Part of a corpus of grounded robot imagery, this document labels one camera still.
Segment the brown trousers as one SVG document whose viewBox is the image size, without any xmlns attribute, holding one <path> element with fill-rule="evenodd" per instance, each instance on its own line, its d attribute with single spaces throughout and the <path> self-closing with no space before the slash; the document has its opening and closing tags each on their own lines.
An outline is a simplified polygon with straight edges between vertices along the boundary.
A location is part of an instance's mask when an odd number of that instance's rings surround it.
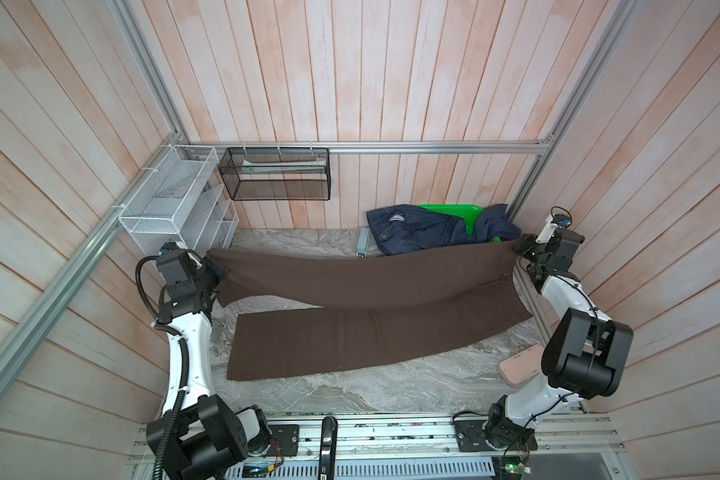
<svg viewBox="0 0 720 480">
<path fill-rule="evenodd" d="M 294 310 L 238 317 L 227 378 L 254 381 L 388 365 L 462 348 L 527 320 L 510 242 L 366 259 L 214 249 L 222 305 L 255 296 Z"/>
</svg>

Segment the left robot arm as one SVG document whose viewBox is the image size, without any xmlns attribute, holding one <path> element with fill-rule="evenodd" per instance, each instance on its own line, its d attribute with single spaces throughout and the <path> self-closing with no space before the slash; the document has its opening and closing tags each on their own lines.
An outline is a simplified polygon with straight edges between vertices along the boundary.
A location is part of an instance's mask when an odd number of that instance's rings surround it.
<svg viewBox="0 0 720 480">
<path fill-rule="evenodd" d="M 226 269 L 182 242 L 165 243 L 153 262 L 165 284 L 148 304 L 152 327 L 169 342 L 169 384 L 159 417 L 146 429 L 154 479 L 221 479 L 251 456 L 273 448 L 263 411 L 233 411 L 214 391 L 210 366 L 211 313 Z"/>
</svg>

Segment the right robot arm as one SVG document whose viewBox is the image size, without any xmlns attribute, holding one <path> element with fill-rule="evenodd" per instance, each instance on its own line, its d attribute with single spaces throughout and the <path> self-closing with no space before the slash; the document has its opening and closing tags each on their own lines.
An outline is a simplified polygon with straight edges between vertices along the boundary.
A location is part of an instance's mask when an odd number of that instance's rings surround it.
<svg viewBox="0 0 720 480">
<path fill-rule="evenodd" d="M 526 446 L 549 415 L 570 402 L 608 397 L 620 384 L 634 333 L 596 307 L 569 272 L 585 240 L 571 223 L 566 214 L 551 214 L 539 234 L 523 236 L 516 248 L 560 322 L 542 352 L 541 373 L 491 406 L 483 433 L 495 450 Z"/>
</svg>

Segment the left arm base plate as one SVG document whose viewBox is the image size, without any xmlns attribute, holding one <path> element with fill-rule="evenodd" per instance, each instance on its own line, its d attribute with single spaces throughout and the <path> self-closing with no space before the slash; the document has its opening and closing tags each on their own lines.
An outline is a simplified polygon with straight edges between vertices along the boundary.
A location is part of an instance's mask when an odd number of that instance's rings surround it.
<svg viewBox="0 0 720 480">
<path fill-rule="evenodd" d="M 248 459 L 263 460 L 276 457 L 286 459 L 296 457 L 299 446 L 300 427 L 295 423 L 270 426 L 271 435 L 268 440 L 262 440 L 249 453 Z"/>
</svg>

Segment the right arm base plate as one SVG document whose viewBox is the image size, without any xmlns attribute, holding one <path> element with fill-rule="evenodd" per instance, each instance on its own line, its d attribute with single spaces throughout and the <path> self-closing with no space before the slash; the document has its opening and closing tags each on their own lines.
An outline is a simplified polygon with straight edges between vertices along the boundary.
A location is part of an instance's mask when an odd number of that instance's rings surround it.
<svg viewBox="0 0 720 480">
<path fill-rule="evenodd" d="M 460 452 L 538 449 L 534 430 L 508 420 L 457 418 L 453 422 L 453 427 Z"/>
</svg>

